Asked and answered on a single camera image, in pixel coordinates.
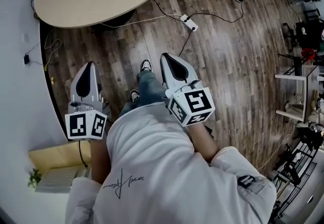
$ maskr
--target black cable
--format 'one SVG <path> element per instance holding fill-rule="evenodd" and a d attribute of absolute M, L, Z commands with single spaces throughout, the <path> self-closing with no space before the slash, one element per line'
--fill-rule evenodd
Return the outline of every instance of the black cable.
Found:
<path fill-rule="evenodd" d="M 25 55 L 28 55 L 30 51 L 32 51 L 35 47 L 37 47 L 40 43 L 38 43 L 36 46 L 34 46 L 32 49 L 30 49 Z"/>
<path fill-rule="evenodd" d="M 241 2 L 241 10 L 242 10 L 242 16 L 240 16 L 239 18 L 235 19 L 234 21 L 229 21 L 227 19 L 223 19 L 222 17 L 218 16 L 218 15 L 215 15 L 215 14 L 212 14 L 212 13 L 205 13 L 205 12 L 195 12 L 193 14 L 191 14 L 186 20 L 189 20 L 193 15 L 211 15 L 211 16 L 214 16 L 216 18 L 219 18 L 223 21 L 226 21 L 228 23 L 235 23 L 236 21 L 240 20 L 243 18 L 244 16 L 244 12 L 243 12 L 243 2 Z"/>
<path fill-rule="evenodd" d="M 34 15 L 34 19 L 37 19 L 38 20 L 38 18 L 37 17 L 35 17 L 35 8 L 34 8 L 34 6 L 32 5 L 32 1 L 33 0 L 30 0 L 30 6 L 31 6 L 31 8 L 32 8 L 32 11 L 33 11 L 33 15 Z"/>
<path fill-rule="evenodd" d="M 80 152 L 80 157 L 81 157 L 82 163 L 85 165 L 85 167 L 88 167 L 88 165 L 83 161 L 83 157 L 82 157 L 82 154 L 81 154 L 81 140 L 79 140 L 79 152 Z"/>
<path fill-rule="evenodd" d="M 42 63 L 39 63 L 39 62 L 36 62 L 36 61 L 29 61 L 29 63 L 36 63 L 36 64 L 39 64 L 41 66 L 44 66 Z"/>
<path fill-rule="evenodd" d="M 156 0 L 152 0 L 152 1 L 154 1 L 154 2 L 157 4 L 158 8 L 160 9 L 160 11 L 161 11 L 164 15 L 166 15 L 167 17 L 172 18 L 172 19 L 174 19 L 174 20 L 176 20 L 176 21 L 183 22 L 182 20 L 176 19 L 176 18 L 174 18 L 174 17 L 172 17 L 172 16 L 166 14 L 166 13 L 161 9 L 160 5 L 157 3 Z"/>
<path fill-rule="evenodd" d="M 193 31 L 194 31 L 194 28 L 193 28 L 192 31 L 189 33 L 189 36 L 188 36 L 186 42 L 184 43 L 183 48 L 182 48 L 180 54 L 178 55 L 178 57 L 181 56 L 181 54 L 182 54 L 182 52 L 183 52 L 183 50 L 184 50 L 184 48 L 185 48 L 185 46 L 186 46 L 186 44 L 187 44 L 187 42 L 188 42 L 190 36 L 191 36 L 191 33 L 192 33 Z"/>

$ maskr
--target power adapter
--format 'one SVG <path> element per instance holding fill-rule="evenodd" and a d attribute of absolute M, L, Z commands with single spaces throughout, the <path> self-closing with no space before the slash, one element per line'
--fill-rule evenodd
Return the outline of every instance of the power adapter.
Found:
<path fill-rule="evenodd" d="M 24 56 L 24 64 L 29 64 L 30 60 L 29 60 L 29 55 L 25 55 Z"/>

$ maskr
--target power strip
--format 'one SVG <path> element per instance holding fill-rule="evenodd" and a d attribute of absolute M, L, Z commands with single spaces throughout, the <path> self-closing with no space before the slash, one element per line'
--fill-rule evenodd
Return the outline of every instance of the power strip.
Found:
<path fill-rule="evenodd" d="M 195 24 L 191 19 L 188 19 L 188 16 L 187 15 L 183 15 L 181 18 L 180 18 L 183 23 L 188 27 L 190 28 L 190 30 L 192 30 L 193 32 L 197 31 L 198 30 L 198 26 L 197 24 Z"/>

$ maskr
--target sleeve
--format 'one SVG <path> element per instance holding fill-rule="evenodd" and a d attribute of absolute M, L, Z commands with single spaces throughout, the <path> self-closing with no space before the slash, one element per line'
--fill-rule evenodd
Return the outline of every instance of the sleeve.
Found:
<path fill-rule="evenodd" d="M 73 180 L 66 206 L 65 224 L 93 223 L 92 208 L 100 188 L 101 184 L 85 177 Z"/>
<path fill-rule="evenodd" d="M 211 166 L 235 175 L 239 196 L 250 205 L 251 214 L 255 214 L 260 223 L 267 224 L 276 200 L 273 183 L 232 146 L 219 151 L 212 159 Z"/>

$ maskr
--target equipment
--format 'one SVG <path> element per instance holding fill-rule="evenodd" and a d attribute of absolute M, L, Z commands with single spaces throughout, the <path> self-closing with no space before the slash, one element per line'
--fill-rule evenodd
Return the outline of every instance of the equipment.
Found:
<path fill-rule="evenodd" d="M 183 127 L 206 121 L 215 106 L 209 88 L 204 88 L 194 68 L 168 53 L 161 55 L 160 65 L 170 112 Z"/>
<path fill-rule="evenodd" d="M 94 62 L 88 62 L 71 84 L 65 124 L 69 139 L 102 139 L 109 105 L 101 97 L 101 84 Z"/>

